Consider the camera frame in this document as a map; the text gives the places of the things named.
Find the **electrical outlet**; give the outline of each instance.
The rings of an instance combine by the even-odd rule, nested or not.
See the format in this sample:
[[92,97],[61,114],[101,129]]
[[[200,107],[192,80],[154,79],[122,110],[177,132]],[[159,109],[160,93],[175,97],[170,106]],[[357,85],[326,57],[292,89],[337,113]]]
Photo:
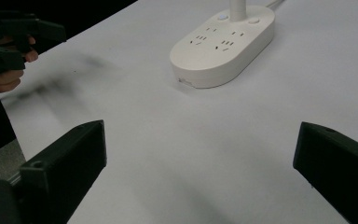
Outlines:
[[221,11],[173,46],[172,70],[180,82],[211,88],[234,79],[274,36],[274,12],[262,6]]

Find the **white table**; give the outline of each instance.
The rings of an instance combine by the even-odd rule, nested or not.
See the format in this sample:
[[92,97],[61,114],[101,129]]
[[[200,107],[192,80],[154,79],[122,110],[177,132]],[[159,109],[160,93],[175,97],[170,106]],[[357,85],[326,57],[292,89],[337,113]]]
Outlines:
[[292,162],[302,121],[358,141],[358,1],[286,0],[238,77],[179,83],[171,48],[227,8],[139,0],[40,55],[1,95],[26,159],[104,120],[108,163],[70,223],[347,223]]

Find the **human hand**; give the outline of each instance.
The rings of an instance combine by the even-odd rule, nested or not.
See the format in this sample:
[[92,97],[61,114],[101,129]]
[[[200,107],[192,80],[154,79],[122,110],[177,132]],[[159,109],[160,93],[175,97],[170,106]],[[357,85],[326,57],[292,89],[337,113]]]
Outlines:
[[[11,42],[12,39],[9,36],[6,36],[0,40],[0,45]],[[32,36],[29,36],[29,43],[33,45],[35,39]],[[31,49],[31,51],[23,54],[23,57],[26,62],[31,63],[38,58],[38,53],[36,50]],[[9,70],[0,74],[0,92],[12,91],[20,83],[20,78],[24,75],[23,70]]]

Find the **table surface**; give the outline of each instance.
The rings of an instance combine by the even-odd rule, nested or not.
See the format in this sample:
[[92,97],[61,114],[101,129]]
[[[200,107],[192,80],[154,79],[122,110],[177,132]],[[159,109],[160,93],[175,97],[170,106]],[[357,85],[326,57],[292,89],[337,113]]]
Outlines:
[[27,160],[104,121],[107,166],[69,223],[347,223],[293,157],[302,121],[358,141],[358,1],[283,1],[272,42],[238,77],[178,82],[173,45],[227,8],[138,0],[27,63],[0,95]]

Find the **power strip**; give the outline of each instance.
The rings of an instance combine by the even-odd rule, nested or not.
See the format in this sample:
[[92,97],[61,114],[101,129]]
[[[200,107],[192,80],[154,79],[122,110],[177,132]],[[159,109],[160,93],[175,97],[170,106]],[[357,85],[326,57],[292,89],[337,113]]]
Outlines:
[[275,13],[268,7],[231,1],[176,43],[170,53],[177,79],[194,88],[223,85],[241,71],[274,36]]

